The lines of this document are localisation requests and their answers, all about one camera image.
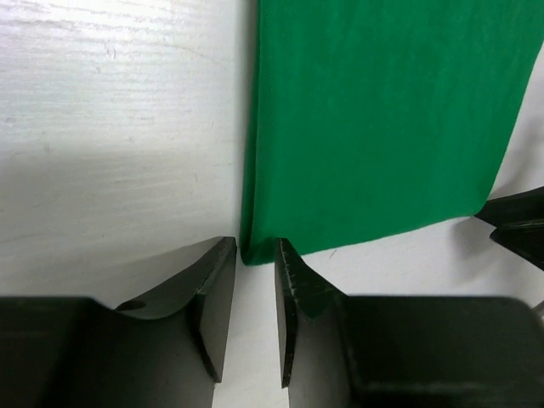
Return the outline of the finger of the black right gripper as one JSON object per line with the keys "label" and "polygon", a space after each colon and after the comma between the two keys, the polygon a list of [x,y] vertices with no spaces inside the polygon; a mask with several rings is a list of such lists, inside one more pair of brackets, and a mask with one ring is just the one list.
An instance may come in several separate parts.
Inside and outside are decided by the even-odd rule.
{"label": "finger of the black right gripper", "polygon": [[543,187],[488,200],[475,215],[495,227],[543,218]]}
{"label": "finger of the black right gripper", "polygon": [[497,227],[490,238],[507,250],[543,269],[543,220],[537,219]]}

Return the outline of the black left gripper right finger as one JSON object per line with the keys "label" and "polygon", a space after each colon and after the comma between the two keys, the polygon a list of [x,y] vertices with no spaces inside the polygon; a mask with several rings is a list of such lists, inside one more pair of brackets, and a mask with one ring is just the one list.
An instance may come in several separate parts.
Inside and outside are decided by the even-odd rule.
{"label": "black left gripper right finger", "polygon": [[511,297],[348,295],[275,243],[292,407],[540,407],[543,324]]}

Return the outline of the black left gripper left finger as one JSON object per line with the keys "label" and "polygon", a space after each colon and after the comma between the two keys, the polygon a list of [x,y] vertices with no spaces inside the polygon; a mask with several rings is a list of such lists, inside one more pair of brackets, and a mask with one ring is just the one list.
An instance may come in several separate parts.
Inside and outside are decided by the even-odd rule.
{"label": "black left gripper left finger", "polygon": [[111,308],[90,297],[1,300],[4,407],[209,407],[222,380],[236,242],[190,247],[194,261]]}

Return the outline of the green t-shirt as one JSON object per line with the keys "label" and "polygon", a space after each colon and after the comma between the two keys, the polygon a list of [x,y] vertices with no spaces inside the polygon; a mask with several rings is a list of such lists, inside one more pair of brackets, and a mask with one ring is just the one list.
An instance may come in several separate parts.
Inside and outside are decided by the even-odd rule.
{"label": "green t-shirt", "polygon": [[542,43],[540,1],[260,2],[243,262],[475,214]]}

